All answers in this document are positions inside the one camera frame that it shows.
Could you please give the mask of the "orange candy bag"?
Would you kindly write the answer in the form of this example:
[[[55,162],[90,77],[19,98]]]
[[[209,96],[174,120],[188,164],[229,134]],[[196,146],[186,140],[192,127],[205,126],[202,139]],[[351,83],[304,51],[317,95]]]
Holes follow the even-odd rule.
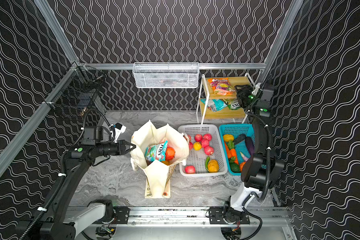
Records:
[[[222,79],[208,79],[208,83],[211,86],[214,94],[220,95],[220,96],[227,96],[232,95],[235,93],[235,89],[231,85],[228,79],[222,78]]]

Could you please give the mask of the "floral canvas grocery bag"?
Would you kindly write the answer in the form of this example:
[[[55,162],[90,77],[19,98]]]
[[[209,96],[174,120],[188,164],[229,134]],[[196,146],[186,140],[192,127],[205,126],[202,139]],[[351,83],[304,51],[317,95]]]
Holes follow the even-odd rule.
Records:
[[[145,150],[148,146],[168,141],[168,147],[175,149],[175,158],[171,161],[148,162],[145,159]],[[141,169],[147,177],[145,198],[168,199],[171,197],[170,179],[177,165],[185,165],[189,156],[190,138],[179,133],[170,125],[156,128],[148,121],[131,138],[136,148],[131,151],[131,164],[134,170]]]

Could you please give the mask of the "teal Fox's candy bag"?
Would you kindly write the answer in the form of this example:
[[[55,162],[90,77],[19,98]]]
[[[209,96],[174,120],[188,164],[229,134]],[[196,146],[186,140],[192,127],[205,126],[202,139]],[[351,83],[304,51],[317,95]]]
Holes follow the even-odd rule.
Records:
[[[146,161],[148,162],[165,161],[167,148],[168,148],[168,141],[165,141],[157,145],[148,146],[145,150]]]

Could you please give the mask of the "red tomato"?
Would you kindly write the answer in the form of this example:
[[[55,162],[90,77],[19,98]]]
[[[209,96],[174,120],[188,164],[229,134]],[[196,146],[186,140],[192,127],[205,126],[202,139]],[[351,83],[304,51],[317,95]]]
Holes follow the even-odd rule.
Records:
[[[165,153],[165,156],[166,156],[166,161],[171,161],[175,158],[175,154],[176,154],[176,151],[174,148],[172,147],[167,147],[166,149],[166,153]]]

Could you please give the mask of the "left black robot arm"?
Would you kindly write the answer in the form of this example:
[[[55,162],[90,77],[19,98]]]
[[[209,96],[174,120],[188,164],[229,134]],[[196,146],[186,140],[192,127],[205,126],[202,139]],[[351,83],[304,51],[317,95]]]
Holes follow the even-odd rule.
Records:
[[[125,140],[116,143],[80,145],[65,152],[61,157],[61,169],[47,198],[30,220],[20,221],[16,226],[21,240],[73,240],[79,233],[79,225],[65,223],[69,203],[78,184],[96,158],[123,156],[136,148]]]

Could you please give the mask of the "white wooden two-tier shelf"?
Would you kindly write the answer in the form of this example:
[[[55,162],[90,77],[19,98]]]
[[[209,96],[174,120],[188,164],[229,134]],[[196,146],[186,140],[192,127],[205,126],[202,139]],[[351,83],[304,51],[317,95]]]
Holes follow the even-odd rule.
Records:
[[[227,95],[227,96],[220,96],[220,95],[214,94],[211,86],[208,83],[208,79],[211,79],[211,78],[212,77],[207,78],[206,75],[204,75],[204,74],[202,75],[201,87],[200,87],[199,96],[198,96],[198,104],[197,104],[197,108],[196,108],[196,114],[197,115],[201,114],[201,118],[198,119],[198,122],[200,124],[203,124],[205,122],[205,120],[244,118],[245,111],[243,108],[240,108],[238,110],[230,110],[228,107],[226,107],[219,112],[212,112],[211,110],[209,110],[207,108],[206,105],[204,105],[201,102],[201,99],[207,99],[207,101],[209,99],[220,99],[220,100],[234,99],[234,100],[237,100],[236,92],[233,93],[232,95]],[[243,77],[214,77],[213,79],[222,79],[222,78],[228,79],[234,89],[235,89],[236,85],[250,85],[253,87],[253,93],[255,93],[257,90],[257,87],[255,86],[255,82],[253,81],[251,75],[248,73],[246,73]]]

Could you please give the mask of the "dark green cucumber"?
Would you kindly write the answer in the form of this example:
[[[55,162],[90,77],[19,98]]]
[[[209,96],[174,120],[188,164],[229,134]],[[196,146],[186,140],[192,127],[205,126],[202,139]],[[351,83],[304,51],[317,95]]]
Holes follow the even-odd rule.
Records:
[[[239,136],[237,136],[234,140],[233,143],[235,145],[238,145],[239,143],[241,143],[242,141],[244,141],[246,139],[246,134],[240,134]]]

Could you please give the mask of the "yellow pepper in teal basket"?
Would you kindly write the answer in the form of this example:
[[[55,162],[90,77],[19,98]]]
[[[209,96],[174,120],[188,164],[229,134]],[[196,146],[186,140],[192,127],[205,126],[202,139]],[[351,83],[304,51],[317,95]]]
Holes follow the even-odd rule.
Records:
[[[230,141],[234,141],[234,136],[233,135],[229,135],[229,134],[225,134],[225,135],[223,135],[223,140],[224,140],[224,142],[225,143],[228,143],[228,142],[230,142]]]

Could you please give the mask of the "red apple back right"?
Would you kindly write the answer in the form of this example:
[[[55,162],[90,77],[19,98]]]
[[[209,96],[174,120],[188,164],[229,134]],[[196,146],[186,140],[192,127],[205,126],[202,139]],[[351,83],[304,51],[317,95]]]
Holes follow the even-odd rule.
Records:
[[[211,141],[212,140],[212,135],[211,134],[205,134],[205,135],[203,135],[203,139]]]

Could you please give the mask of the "orange carrot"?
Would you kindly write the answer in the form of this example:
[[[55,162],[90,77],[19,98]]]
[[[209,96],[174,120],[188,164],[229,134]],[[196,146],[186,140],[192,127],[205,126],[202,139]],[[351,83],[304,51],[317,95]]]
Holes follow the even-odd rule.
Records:
[[[236,163],[236,164],[239,164],[236,150],[235,150],[234,148],[233,148],[233,149],[230,149],[230,153],[231,153],[231,155],[232,155],[231,161],[234,162],[234,163]]]
[[[227,157],[228,157],[228,159],[230,159],[230,158],[232,157],[231,151],[230,151],[227,143],[224,143],[224,144],[225,144],[225,149],[226,149]]]

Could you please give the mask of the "red peach middle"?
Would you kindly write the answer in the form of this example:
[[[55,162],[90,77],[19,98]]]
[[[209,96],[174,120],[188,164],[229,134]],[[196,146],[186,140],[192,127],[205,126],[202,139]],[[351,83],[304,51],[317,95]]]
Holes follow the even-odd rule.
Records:
[[[202,148],[206,148],[210,145],[210,141],[208,139],[203,138],[201,140],[201,145],[202,145]]]

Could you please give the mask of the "red peach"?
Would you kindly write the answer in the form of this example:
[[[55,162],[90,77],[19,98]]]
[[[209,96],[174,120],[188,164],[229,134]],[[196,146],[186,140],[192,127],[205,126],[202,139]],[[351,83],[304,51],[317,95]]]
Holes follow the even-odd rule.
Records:
[[[208,139],[203,138],[201,140],[201,145],[202,145],[202,148],[206,148],[210,145],[210,141]]]
[[[196,134],[195,136],[194,136],[194,139],[195,139],[195,141],[196,142],[201,142],[202,141],[202,139],[203,139],[203,136],[202,135],[200,135],[200,134]]]

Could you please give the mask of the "striped purple eggplant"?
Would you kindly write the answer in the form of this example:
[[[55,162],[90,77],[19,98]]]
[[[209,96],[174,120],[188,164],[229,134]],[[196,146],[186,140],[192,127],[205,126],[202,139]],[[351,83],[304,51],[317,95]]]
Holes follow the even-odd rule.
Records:
[[[240,152],[240,155],[244,162],[247,162],[249,160],[249,158],[247,158],[242,152]]]

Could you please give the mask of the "white plastic fruit basket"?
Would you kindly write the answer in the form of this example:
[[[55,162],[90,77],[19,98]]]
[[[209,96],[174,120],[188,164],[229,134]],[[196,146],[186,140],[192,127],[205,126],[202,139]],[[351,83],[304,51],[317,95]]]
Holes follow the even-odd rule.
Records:
[[[218,131],[217,126],[211,124],[203,124],[203,125],[183,125],[178,128],[178,131],[184,134],[186,137],[191,138],[191,142],[189,144],[190,153],[186,160],[186,164],[180,166],[180,172],[185,177],[214,177],[219,175],[224,175],[228,171],[228,166],[224,157],[223,151],[223,143]],[[219,171],[217,173],[209,173],[205,167],[205,161],[208,157],[204,148],[199,151],[195,151],[193,149],[193,144],[196,142],[194,136],[196,134],[205,135],[211,134],[212,140],[210,141],[210,146],[214,148],[214,153],[210,155],[211,160],[216,160],[219,164]],[[195,174],[186,174],[185,167],[186,166],[194,166],[196,169]]]

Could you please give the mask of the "green pepper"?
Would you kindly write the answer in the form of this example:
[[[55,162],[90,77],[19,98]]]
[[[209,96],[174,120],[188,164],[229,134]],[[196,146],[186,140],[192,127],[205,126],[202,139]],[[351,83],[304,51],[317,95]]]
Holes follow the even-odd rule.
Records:
[[[230,169],[233,173],[240,173],[241,172],[241,169],[240,169],[240,166],[233,162],[233,163],[230,163]]]

